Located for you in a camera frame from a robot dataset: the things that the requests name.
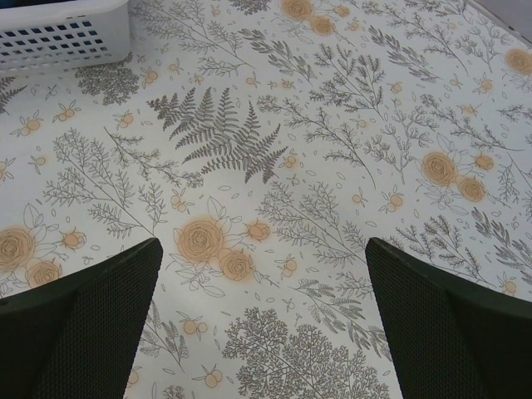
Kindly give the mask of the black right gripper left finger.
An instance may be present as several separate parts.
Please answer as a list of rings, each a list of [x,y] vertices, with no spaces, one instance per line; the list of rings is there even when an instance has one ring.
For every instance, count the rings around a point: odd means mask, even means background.
[[[122,398],[161,263],[150,238],[2,299],[1,396]]]

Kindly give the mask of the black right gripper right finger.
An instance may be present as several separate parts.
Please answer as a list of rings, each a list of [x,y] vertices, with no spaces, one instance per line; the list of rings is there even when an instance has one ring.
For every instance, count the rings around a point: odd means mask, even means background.
[[[372,238],[365,255],[405,398],[529,398],[531,304]]]

